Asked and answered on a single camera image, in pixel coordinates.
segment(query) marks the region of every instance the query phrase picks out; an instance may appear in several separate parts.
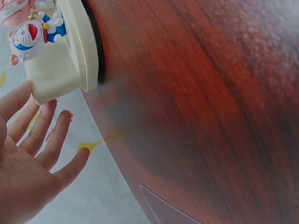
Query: yellow stain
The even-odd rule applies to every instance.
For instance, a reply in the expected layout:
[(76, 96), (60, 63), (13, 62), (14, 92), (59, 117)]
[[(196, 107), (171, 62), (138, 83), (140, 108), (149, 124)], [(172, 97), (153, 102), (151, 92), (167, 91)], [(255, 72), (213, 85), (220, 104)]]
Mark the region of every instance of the yellow stain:
[(100, 141), (98, 141), (98, 142), (96, 142), (96, 143), (94, 143), (94, 144), (93, 144), (93, 143), (90, 143), (90, 142), (82, 142), (82, 143), (79, 144), (79, 146), (78, 146), (78, 148), (77, 148), (77, 151), (79, 151), (79, 150), (82, 149), (82, 148), (88, 148), (89, 151), (90, 151), (90, 154), (92, 154), (92, 153), (93, 153), (93, 150), (94, 150), (98, 145), (104, 143), (105, 141), (109, 141), (109, 140), (116, 139), (117, 136), (118, 136), (119, 134), (121, 134), (121, 133), (125, 134), (126, 131), (124, 130), (124, 131), (122, 131), (122, 132), (115, 132), (115, 133), (111, 134), (110, 136), (108, 136), (107, 138), (102, 139), (102, 140), (100, 140)]
[(0, 87), (2, 87), (4, 85), (4, 83), (6, 82), (6, 74), (7, 74), (7, 72), (4, 71), (0, 75)]
[(77, 151), (79, 151), (82, 148), (88, 148), (90, 151), (90, 154), (93, 153), (94, 148), (96, 148), (98, 145), (102, 144), (103, 142), (105, 142), (104, 139), (102, 139), (101, 141), (98, 141), (96, 143), (90, 143), (90, 142), (82, 142), (80, 143), (80, 145), (77, 148)]
[(32, 121), (30, 122), (27, 131), (31, 131), (33, 128), (34, 123), (36, 122), (37, 118), (39, 116), (39, 112), (36, 113), (36, 115), (33, 117)]

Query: fingernail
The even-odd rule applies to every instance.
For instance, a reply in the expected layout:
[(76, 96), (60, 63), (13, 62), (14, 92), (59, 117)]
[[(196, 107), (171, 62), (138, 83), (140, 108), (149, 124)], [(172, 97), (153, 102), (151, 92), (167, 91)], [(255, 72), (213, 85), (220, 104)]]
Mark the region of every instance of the fingernail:
[(30, 80), (28, 79), (28, 78), (26, 78), (25, 80), (24, 80), (24, 82), (23, 82), (23, 84), (25, 84), (25, 83), (27, 83), (27, 82), (29, 82)]

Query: wooden surface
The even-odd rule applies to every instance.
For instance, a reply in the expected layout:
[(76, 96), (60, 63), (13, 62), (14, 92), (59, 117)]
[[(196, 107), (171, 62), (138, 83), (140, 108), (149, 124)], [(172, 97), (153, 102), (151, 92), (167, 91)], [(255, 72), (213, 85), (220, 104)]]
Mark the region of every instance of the wooden surface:
[(150, 219), (140, 184), (204, 224), (299, 223), (299, 2), (88, 1), (85, 98)]

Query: yellow spot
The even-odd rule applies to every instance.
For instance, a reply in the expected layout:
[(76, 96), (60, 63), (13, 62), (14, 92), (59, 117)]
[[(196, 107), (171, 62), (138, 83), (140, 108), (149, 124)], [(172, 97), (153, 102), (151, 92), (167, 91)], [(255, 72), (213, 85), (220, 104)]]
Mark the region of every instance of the yellow spot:
[(50, 28), (50, 25), (48, 23), (43, 24), (43, 29), (48, 30)]
[(98, 141), (96, 143), (90, 143), (90, 142), (82, 142), (80, 143), (80, 145), (77, 148), (77, 151), (79, 151), (82, 148), (88, 148), (90, 151), (90, 154), (93, 153), (94, 148), (96, 148), (98, 145), (102, 144), (103, 142), (105, 142), (104, 139), (102, 139), (101, 141)]
[(0, 75), (0, 87), (2, 87), (4, 85), (4, 83), (6, 82), (6, 74), (7, 74), (7, 72), (4, 71)]
[(27, 131), (31, 131), (31, 129), (33, 128), (33, 125), (36, 122), (38, 116), (39, 116), (39, 112), (37, 112), (36, 115), (33, 117), (32, 121), (30, 122), (30, 125), (28, 126)]

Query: transparent plastic sheet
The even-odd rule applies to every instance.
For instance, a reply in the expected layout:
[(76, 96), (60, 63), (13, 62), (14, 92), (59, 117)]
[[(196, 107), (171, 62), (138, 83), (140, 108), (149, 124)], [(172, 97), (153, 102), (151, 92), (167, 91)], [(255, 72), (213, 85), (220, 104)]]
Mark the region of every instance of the transparent plastic sheet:
[(154, 213), (159, 224), (201, 224), (194, 218), (175, 208), (145, 186), (140, 186), (140, 191)]

